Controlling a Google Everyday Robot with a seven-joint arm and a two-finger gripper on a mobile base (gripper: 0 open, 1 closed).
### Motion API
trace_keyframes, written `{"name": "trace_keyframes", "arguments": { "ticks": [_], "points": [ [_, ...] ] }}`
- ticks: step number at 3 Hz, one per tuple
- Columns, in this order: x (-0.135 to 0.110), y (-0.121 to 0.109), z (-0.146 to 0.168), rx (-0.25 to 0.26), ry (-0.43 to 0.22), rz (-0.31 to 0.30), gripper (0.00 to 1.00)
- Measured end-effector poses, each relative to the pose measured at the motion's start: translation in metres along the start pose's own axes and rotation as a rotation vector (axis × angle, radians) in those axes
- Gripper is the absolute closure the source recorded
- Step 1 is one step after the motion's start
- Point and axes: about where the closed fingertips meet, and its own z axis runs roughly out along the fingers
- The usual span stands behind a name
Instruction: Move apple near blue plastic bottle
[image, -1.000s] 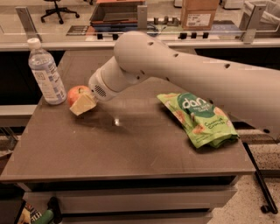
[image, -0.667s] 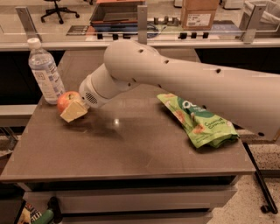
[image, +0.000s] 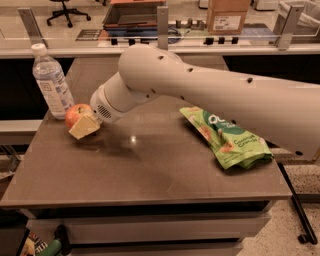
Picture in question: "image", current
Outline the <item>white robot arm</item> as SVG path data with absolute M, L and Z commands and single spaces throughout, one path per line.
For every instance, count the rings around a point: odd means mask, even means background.
M 113 123 L 160 95 L 182 99 L 313 162 L 320 152 L 320 86 L 203 68 L 141 44 L 120 56 L 118 72 L 93 93 L 97 116 Z

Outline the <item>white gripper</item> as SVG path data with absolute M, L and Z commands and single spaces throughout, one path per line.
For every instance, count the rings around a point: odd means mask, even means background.
M 114 123 L 134 108 L 134 101 L 129 88 L 116 73 L 93 93 L 90 106 L 103 122 Z M 92 113 L 73 114 L 68 119 L 69 133 L 81 139 L 96 132 L 101 120 Z

